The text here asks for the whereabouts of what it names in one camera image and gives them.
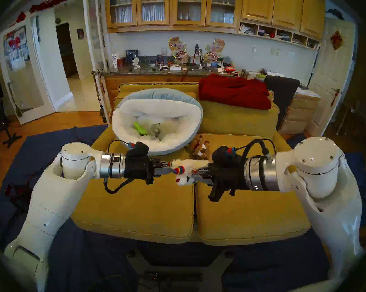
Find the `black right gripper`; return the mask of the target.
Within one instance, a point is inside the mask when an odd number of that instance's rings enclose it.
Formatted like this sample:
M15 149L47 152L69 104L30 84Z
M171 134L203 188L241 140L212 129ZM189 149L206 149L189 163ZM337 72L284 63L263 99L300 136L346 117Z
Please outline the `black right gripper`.
M247 190L244 166L224 167L210 163L208 167L192 170L191 174L195 183L201 182L206 185L212 185L212 190L208 196L211 202L219 202L224 192L229 191L229 194L234 196L236 190Z

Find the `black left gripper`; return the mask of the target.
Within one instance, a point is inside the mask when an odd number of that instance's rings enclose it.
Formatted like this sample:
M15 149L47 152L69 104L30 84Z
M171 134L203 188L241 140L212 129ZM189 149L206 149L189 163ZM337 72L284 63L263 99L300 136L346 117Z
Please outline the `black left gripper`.
M175 168L172 168L172 162L152 160L148 156L125 156L125 184L129 184L135 179L144 180L146 184L153 184L153 176L167 174L176 175Z

